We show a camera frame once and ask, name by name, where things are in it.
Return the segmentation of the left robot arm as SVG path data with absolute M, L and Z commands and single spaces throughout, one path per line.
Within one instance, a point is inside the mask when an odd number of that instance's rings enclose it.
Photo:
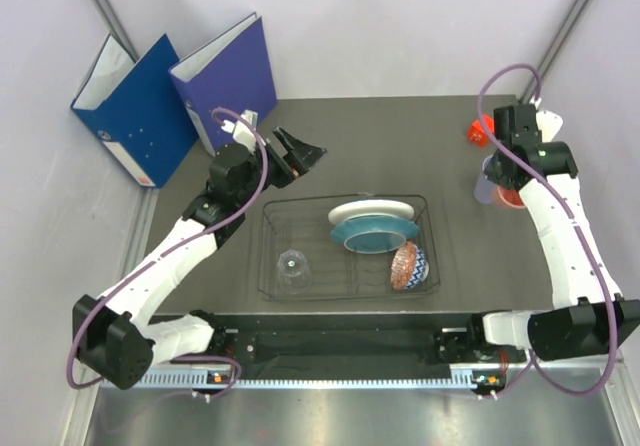
M 216 362 L 227 340 L 212 315 L 194 311 L 153 323 L 164 300 L 201 262 L 217 252 L 269 187 L 282 189 L 308 173 L 327 153 L 278 127 L 279 155 L 242 127 L 214 155 L 204 190 L 187 206 L 164 240 L 117 285 L 99 297 L 81 297 L 72 309 L 72 358 L 121 390 L 158 364 L 196 354 Z

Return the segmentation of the pink plastic cup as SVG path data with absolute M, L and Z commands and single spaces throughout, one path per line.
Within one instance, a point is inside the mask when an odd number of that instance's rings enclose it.
M 492 193 L 493 204 L 502 209 L 524 210 L 526 205 L 515 190 L 495 186 Z

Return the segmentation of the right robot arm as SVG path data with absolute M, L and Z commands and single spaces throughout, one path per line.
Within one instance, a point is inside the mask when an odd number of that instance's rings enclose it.
M 497 108 L 493 118 L 501 146 L 485 173 L 516 191 L 529 212 L 548 266 L 553 307 L 483 313 L 479 329 L 466 338 L 467 350 L 481 362 L 503 346 L 531 349 L 543 361 L 605 355 L 611 338 L 605 301 L 612 301 L 619 343 L 638 327 L 639 303 L 623 297 L 599 254 L 573 154 L 554 138 L 562 120 L 532 104 Z

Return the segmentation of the lilac plastic cup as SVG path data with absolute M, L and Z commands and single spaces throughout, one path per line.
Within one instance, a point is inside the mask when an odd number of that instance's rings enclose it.
M 490 156 L 483 160 L 473 191 L 476 201 L 483 205 L 491 205 L 495 203 L 496 184 L 488 178 L 485 171 L 490 160 Z

